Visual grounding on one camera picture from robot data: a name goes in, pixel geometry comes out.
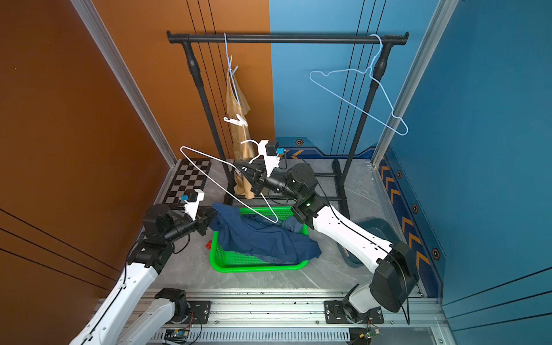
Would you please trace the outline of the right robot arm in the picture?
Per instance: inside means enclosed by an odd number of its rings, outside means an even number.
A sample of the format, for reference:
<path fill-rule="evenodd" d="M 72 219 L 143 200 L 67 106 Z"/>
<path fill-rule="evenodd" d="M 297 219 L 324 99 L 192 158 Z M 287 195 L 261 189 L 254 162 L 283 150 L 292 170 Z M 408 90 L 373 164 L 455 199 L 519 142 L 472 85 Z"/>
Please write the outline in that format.
<path fill-rule="evenodd" d="M 287 170 L 268 171 L 263 164 L 238 161 L 235 169 L 260 195 L 264 189 L 278 193 L 294 204 L 294 217 L 353 254 L 372 273 L 372 281 L 354 286 L 343 299 L 344 312 L 354 323 L 372 309 L 383 308 L 411 320 L 409 296 L 420 279 L 413 250 L 403 241 L 375 236 L 334 208 L 323 194 L 310 165 L 299 163 Z"/>

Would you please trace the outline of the navy blue t-shirt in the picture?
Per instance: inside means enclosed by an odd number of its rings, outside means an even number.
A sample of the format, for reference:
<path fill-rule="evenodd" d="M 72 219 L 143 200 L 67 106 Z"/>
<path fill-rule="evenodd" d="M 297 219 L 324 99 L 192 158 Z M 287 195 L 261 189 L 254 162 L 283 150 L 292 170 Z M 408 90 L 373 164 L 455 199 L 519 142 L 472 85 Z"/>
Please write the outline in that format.
<path fill-rule="evenodd" d="M 226 252 L 237 252 L 270 264 L 295 265 L 320 257 L 319 244 L 303 234 L 294 216 L 273 223 L 259 214 L 240 214 L 240 209 L 215 203 L 217 215 L 209 227 L 218 234 Z"/>

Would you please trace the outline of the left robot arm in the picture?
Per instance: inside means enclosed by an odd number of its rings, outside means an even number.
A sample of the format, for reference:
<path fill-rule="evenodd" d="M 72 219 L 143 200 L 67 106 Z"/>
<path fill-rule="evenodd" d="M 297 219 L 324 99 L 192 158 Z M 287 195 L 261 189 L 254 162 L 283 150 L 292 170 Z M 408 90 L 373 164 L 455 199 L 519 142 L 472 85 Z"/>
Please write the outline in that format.
<path fill-rule="evenodd" d="M 131 325 L 126 322 L 146 290 L 155 282 L 174 244 L 194 232 L 205 235 L 217 212 L 211 207 L 155 204 L 143 220 L 144 231 L 126 258 L 111 293 L 72 344 L 146 344 L 166 323 L 193 323 L 184 290 L 164 288 Z"/>

